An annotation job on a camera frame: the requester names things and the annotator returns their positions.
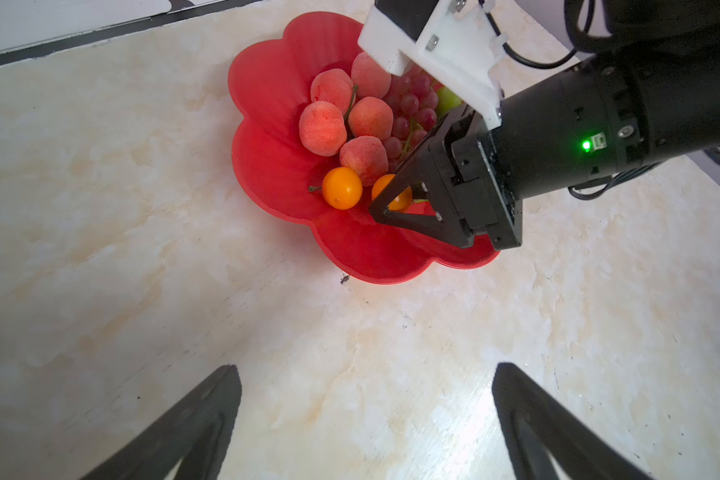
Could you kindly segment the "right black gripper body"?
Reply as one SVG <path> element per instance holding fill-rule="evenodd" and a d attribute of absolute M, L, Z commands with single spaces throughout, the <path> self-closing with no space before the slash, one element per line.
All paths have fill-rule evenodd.
<path fill-rule="evenodd" d="M 442 118 L 425 142 L 425 181 L 438 226 L 433 237 L 459 248 L 479 236 L 497 251 L 522 245 L 522 204 L 496 166 L 493 138 L 482 116 L 462 105 Z"/>

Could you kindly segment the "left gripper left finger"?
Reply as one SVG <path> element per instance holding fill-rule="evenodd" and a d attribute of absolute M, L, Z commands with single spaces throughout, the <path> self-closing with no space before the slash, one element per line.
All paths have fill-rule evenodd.
<path fill-rule="evenodd" d="M 206 377 L 87 479 L 216 479 L 225 460 L 242 400 L 234 365 Z"/>

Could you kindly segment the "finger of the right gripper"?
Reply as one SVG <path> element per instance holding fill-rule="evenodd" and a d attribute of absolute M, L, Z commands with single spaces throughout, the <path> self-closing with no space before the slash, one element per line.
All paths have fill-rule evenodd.
<path fill-rule="evenodd" d="M 454 210 L 459 182 L 452 144 L 464 136 L 459 116 L 447 116 L 430 130 L 400 164 L 384 188 L 372 194 L 371 205 L 389 210 Z"/>
<path fill-rule="evenodd" d="M 369 213 L 378 223 L 411 230 L 454 247 L 466 249 L 474 245 L 474 234 L 458 217 L 440 212 L 434 215 L 401 213 L 375 204 L 369 207 Z"/>

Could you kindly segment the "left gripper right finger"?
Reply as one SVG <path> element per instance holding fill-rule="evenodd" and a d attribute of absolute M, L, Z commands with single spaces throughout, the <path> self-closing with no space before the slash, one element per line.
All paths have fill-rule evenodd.
<path fill-rule="evenodd" d="M 647 479 L 517 365 L 497 365 L 492 394 L 517 479 Z"/>

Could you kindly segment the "fake peach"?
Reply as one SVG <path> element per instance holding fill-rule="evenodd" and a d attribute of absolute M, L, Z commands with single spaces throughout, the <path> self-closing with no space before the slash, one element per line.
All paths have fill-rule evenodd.
<path fill-rule="evenodd" d="M 347 141 L 347 131 L 341 110 L 326 101 L 309 104 L 299 119 L 299 137 L 310 152 L 330 157 Z"/>
<path fill-rule="evenodd" d="M 358 54 L 352 64 L 350 78 L 360 98 L 385 97 L 391 86 L 391 75 L 382 69 L 366 52 Z"/>
<path fill-rule="evenodd" d="M 342 69 L 331 69 L 318 74 L 310 86 L 310 100 L 323 101 L 336 106 L 343 115 L 353 101 L 354 83 Z"/>
<path fill-rule="evenodd" d="M 365 97 L 349 112 L 348 125 L 354 137 L 372 136 L 385 140 L 391 136 L 394 114 L 381 99 Z"/>
<path fill-rule="evenodd" d="M 339 150 L 339 161 L 353 170 L 364 186 L 372 186 L 389 172 L 386 149 L 373 136 L 360 136 L 345 143 Z"/>

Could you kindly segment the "green pear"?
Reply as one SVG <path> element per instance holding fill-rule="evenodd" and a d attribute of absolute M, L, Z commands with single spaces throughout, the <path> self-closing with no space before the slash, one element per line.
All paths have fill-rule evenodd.
<path fill-rule="evenodd" d="M 437 90 L 438 104 L 436 114 L 439 118 L 444 117 L 451 110 L 459 107 L 463 100 L 449 88 L 442 86 Z"/>

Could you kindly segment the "lone orange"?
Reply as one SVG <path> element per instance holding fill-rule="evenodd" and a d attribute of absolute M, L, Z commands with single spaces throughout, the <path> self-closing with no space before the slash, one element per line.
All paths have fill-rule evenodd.
<path fill-rule="evenodd" d="M 324 176 L 320 186 L 309 186 L 308 191 L 320 192 L 324 201 L 334 209 L 349 210 L 360 202 L 363 184 L 352 169 L 337 167 Z"/>

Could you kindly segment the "purple fake grape bunch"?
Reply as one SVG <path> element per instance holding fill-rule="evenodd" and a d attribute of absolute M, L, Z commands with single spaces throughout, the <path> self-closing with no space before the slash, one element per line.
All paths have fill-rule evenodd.
<path fill-rule="evenodd" d="M 386 149 L 389 172 L 396 171 L 437 122 L 438 98 L 434 78 L 414 65 L 402 76 L 392 76 L 383 98 L 392 109 L 390 136 L 382 143 Z"/>

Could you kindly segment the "red flower-shaped fruit bowl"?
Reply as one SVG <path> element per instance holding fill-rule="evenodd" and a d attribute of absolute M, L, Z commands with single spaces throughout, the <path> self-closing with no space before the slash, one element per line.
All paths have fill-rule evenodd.
<path fill-rule="evenodd" d="M 230 95 L 243 115 L 232 144 L 232 164 L 245 193 L 262 209 L 307 225 L 326 256 L 341 270 L 373 284 L 411 280 L 432 263 L 475 269 L 498 253 L 485 236 L 460 249 L 425 235 L 375 222 L 365 193 L 352 209 L 329 206 L 309 192 L 339 164 L 308 151 L 298 120 L 311 83 L 332 68 L 350 68 L 359 54 L 359 21 L 333 12 L 296 17 L 279 39 L 245 48 L 228 74 Z"/>

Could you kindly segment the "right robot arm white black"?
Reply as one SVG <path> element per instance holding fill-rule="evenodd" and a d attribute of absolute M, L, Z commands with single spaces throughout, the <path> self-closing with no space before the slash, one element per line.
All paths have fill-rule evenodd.
<path fill-rule="evenodd" d="M 607 35 L 579 25 L 585 59 L 504 97 L 490 70 L 506 39 L 491 4 L 378 1 L 358 43 L 385 71 L 418 65 L 462 100 L 370 205 L 379 223 L 459 248 L 522 242 L 525 199 L 566 189 L 594 199 L 658 164 L 720 145 L 720 1 L 607 1 Z"/>

